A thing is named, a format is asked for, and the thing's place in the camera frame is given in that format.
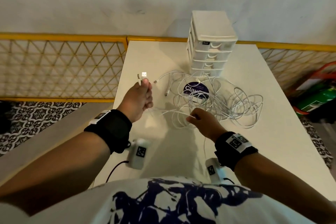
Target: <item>lattice panel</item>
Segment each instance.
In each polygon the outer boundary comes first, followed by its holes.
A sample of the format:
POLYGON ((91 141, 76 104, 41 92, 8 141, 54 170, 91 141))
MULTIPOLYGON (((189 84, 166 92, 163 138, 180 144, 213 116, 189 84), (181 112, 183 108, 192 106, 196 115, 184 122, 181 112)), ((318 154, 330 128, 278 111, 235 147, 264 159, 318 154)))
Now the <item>lattice panel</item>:
POLYGON ((0 96, 114 98, 120 42, 0 40, 0 96))
MULTIPOLYGON (((259 49, 283 90, 321 66, 336 61, 336 52, 259 49)), ((327 72, 336 71, 332 66, 327 72)))

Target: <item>white shirt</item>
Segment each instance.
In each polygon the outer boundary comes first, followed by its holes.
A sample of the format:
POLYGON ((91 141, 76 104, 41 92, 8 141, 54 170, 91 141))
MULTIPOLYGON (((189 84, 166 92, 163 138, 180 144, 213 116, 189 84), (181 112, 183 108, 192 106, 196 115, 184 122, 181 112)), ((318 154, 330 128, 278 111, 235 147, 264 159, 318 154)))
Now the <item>white shirt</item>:
POLYGON ((183 177, 119 180, 89 189, 29 217, 0 204, 0 223, 313 223, 240 185, 183 177))

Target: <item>table top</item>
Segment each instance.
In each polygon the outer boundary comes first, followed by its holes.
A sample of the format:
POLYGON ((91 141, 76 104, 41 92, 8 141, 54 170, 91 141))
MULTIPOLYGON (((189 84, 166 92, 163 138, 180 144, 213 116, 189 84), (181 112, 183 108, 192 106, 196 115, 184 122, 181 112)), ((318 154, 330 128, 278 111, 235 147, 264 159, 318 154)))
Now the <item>table top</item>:
MULTIPOLYGON (((137 74, 147 72, 150 82, 172 70, 188 73, 186 43, 130 41, 124 61, 114 108, 128 89, 137 82, 137 74)), ((297 175, 329 200, 336 200, 336 182, 309 135, 300 123, 286 96, 255 45, 237 44, 221 75, 242 88, 247 95, 263 96, 263 109, 258 123, 250 129, 235 126, 229 120, 221 124, 229 131, 245 136, 259 152, 297 175)), ((168 77, 153 84, 154 107, 171 109, 171 98, 165 97, 168 77)), ((150 141, 142 170, 120 165, 109 181, 131 178, 185 176, 210 182, 205 160, 214 158, 212 141, 205 140, 195 129, 175 129, 171 116, 160 111, 144 112, 130 132, 130 141, 150 141)), ((113 167, 126 160, 128 151, 112 154, 95 179, 94 186, 106 182, 113 167)), ((237 182, 234 173, 225 168, 227 177, 237 182)))

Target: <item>forearm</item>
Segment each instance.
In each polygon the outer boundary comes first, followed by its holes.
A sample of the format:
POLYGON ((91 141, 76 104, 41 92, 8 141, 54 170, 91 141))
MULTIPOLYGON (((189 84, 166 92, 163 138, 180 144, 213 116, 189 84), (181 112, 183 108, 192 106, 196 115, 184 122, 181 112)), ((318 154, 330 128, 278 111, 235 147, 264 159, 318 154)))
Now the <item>forearm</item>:
POLYGON ((83 132, 49 151, 0 187, 0 201, 34 214, 85 191, 110 156, 96 134, 83 132))
POLYGON ((329 200, 261 154, 243 157, 234 173, 242 185, 287 205, 316 223, 336 221, 336 207, 329 200))

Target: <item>wrist strap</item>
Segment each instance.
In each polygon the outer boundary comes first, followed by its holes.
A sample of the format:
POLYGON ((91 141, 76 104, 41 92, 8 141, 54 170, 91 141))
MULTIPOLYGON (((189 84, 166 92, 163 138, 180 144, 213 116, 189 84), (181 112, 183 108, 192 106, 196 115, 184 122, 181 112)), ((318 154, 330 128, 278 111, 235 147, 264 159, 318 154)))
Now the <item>wrist strap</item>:
POLYGON ((92 132, 102 138, 110 153, 122 153, 128 145, 132 122, 119 110, 111 110, 96 124, 87 126, 84 131, 92 132))
POLYGON ((241 134, 226 132, 222 134, 215 143, 215 154, 221 165, 229 167, 234 171, 236 164, 246 155, 257 153, 254 148, 241 134))

